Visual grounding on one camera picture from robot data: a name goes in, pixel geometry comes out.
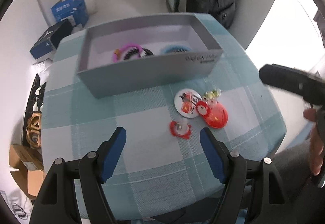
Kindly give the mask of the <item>person's right hand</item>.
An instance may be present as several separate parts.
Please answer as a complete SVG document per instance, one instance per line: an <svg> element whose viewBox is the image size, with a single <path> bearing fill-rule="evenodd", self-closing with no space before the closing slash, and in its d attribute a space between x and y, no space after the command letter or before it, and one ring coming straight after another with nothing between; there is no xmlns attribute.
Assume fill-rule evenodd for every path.
<svg viewBox="0 0 325 224"><path fill-rule="evenodd" d="M316 110L315 109L307 109L303 112L303 117L308 121L311 121L314 124L311 132L310 132L310 170L314 176L319 175L321 171L321 167L323 164L323 148L324 144L318 134L317 126L316 126Z"/></svg>

